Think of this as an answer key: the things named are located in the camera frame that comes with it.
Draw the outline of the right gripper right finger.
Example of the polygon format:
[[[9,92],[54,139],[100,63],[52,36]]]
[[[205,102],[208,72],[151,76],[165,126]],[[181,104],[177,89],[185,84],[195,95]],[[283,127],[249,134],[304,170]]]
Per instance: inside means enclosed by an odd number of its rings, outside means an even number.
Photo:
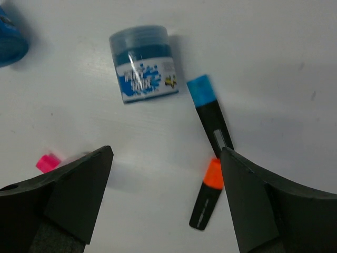
[[[336,252],[336,194],[273,173],[230,148],[221,168],[240,252]]]

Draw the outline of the blue paint jar with label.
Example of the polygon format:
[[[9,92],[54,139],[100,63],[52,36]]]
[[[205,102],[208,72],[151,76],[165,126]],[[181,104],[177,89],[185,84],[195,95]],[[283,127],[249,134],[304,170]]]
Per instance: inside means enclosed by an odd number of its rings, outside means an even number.
[[[144,25],[109,37],[115,73],[124,104],[178,93],[167,29]]]

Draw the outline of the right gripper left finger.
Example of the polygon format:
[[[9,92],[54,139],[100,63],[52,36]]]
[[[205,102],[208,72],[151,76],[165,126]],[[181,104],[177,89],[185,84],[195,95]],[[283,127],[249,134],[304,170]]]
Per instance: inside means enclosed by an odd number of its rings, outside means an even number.
[[[1,252],[84,252],[113,156],[106,145],[51,172],[1,188]]]

